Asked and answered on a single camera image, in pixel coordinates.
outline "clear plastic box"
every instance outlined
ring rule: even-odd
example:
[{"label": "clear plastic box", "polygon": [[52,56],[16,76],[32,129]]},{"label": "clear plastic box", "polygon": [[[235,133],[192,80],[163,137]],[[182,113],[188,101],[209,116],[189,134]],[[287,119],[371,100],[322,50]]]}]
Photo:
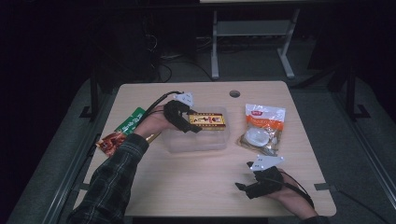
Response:
[{"label": "clear plastic box", "polygon": [[230,137],[230,124],[226,108],[222,106],[208,106],[192,107],[191,109],[199,113],[221,113],[225,119],[225,129],[223,131],[200,131],[198,133],[165,130],[161,135],[168,151],[173,153],[226,148],[227,141]]}]

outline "gray floor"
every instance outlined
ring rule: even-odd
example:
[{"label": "gray floor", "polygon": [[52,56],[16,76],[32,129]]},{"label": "gray floor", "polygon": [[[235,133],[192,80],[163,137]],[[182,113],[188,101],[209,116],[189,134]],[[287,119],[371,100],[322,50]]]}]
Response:
[{"label": "gray floor", "polygon": [[[221,51],[219,81],[283,80],[291,86],[317,72],[306,69],[315,40],[295,40],[290,45],[288,57],[296,78],[287,79],[276,54],[280,41],[264,39],[260,45],[247,49],[233,47],[236,49],[233,53]],[[174,54],[177,52],[164,56],[169,58]],[[208,49],[199,51],[195,61],[179,57],[163,64],[167,67],[160,67],[158,82],[168,79],[170,71],[172,76],[168,82],[212,81],[208,77]],[[304,89],[290,90],[324,177],[335,189],[350,194],[389,223],[396,223],[395,205],[389,199],[387,186],[378,172],[384,168],[393,179],[396,176],[396,125],[376,101],[370,87],[359,79],[356,105],[364,105],[371,117],[352,122],[344,109],[345,90],[329,92],[326,89],[329,78],[325,77]],[[90,105],[89,80],[81,87],[8,223],[65,223],[90,162],[90,157],[85,161],[78,158],[80,155],[85,158],[90,152],[96,135],[103,130],[116,94],[117,89],[113,94],[100,94],[100,115],[95,121],[90,121],[79,117],[84,106]],[[371,149],[382,164],[379,168],[372,162]],[[70,174],[78,172],[74,182],[74,176]],[[72,186],[70,191],[65,188],[68,186]],[[337,207],[337,214],[331,217],[332,223],[382,223],[369,210],[339,191],[332,191],[332,196]],[[298,219],[270,218],[270,223],[298,223]]]}]

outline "snack bag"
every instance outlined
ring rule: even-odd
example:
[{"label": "snack bag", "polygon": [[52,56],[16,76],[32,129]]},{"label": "snack bag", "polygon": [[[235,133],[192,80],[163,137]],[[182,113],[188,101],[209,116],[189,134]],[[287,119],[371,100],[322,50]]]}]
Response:
[{"label": "snack bag", "polygon": [[116,149],[123,143],[126,136],[134,132],[137,122],[142,118],[144,113],[145,110],[138,107],[127,120],[114,130],[113,133],[96,142],[96,146],[108,157],[111,157]]},{"label": "snack bag", "polygon": [[266,156],[277,156],[285,108],[246,104],[247,131],[237,144]]}]

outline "person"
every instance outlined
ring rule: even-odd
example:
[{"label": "person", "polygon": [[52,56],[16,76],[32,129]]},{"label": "person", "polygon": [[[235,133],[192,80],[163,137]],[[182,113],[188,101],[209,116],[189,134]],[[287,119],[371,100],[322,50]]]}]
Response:
[{"label": "person", "polygon": [[[149,148],[147,138],[165,129],[177,128],[163,115],[163,105],[156,106],[129,134],[113,156],[100,165],[92,175],[90,188],[81,204],[67,217],[67,223],[123,223],[131,196],[136,168]],[[287,175],[285,182],[297,183]],[[329,223],[299,194],[288,188],[266,195],[282,203],[304,224]]]}]

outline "plaid shirt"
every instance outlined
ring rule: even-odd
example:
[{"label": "plaid shirt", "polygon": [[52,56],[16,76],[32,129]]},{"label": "plaid shirt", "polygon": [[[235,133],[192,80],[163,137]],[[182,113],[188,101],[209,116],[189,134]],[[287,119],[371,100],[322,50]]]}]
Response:
[{"label": "plaid shirt", "polygon": [[123,223],[136,167],[148,148],[146,139],[129,134],[114,155],[94,172],[87,194],[67,222]]}]

